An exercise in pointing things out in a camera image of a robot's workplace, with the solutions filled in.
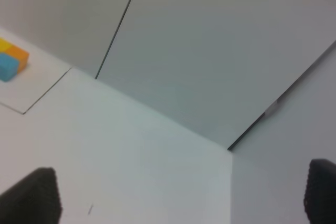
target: white floor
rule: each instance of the white floor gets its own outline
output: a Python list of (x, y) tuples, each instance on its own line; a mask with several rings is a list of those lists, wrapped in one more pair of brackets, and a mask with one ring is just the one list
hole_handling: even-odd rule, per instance
[(0, 132), (0, 190), (54, 167), (61, 223), (230, 223), (230, 153), (77, 69)]

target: yellow block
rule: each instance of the yellow block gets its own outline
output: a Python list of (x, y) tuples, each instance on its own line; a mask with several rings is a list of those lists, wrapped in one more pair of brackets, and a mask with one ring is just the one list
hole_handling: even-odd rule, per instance
[(5, 51), (5, 53), (19, 61), (17, 73), (21, 72), (27, 66), (29, 53), (25, 50), (12, 45)]
[(11, 46), (12, 46), (11, 43), (5, 41), (3, 38), (0, 38), (0, 52), (6, 51)]

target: blue block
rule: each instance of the blue block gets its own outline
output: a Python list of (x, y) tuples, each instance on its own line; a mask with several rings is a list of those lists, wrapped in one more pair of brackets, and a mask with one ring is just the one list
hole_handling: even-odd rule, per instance
[(19, 61), (0, 52), (0, 80), (9, 81), (16, 75)]

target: white wall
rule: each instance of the white wall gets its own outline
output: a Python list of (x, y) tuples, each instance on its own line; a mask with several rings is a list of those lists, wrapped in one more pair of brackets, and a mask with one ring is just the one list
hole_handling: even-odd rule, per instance
[(128, 0), (0, 0), (0, 26), (95, 76)]
[(335, 69), (336, 49), (234, 150), (232, 224), (309, 223), (302, 203), (309, 163), (336, 163)]
[(98, 79), (225, 147), (336, 39), (333, 0), (133, 0)]

